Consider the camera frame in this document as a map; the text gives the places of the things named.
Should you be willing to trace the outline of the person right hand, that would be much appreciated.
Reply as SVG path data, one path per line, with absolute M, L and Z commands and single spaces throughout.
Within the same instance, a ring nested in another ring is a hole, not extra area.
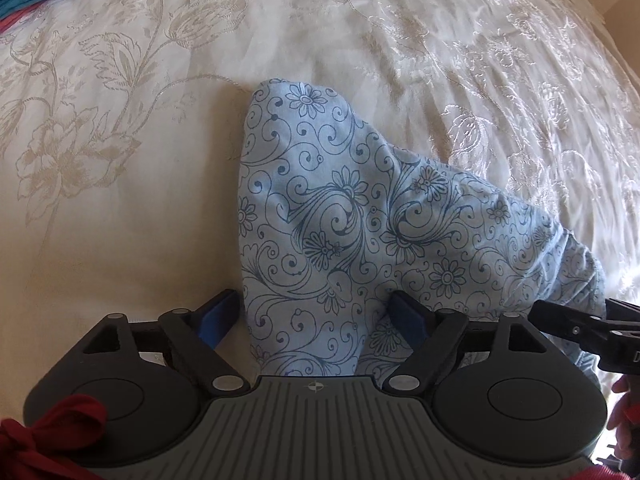
M 621 393 L 623 396 L 615 404 L 606 429 L 615 431 L 615 456 L 622 460 L 630 460 L 637 449 L 632 433 L 639 423 L 634 419 L 634 416 L 639 414 L 639 381 L 637 378 L 623 375 L 612 385 L 612 393 Z

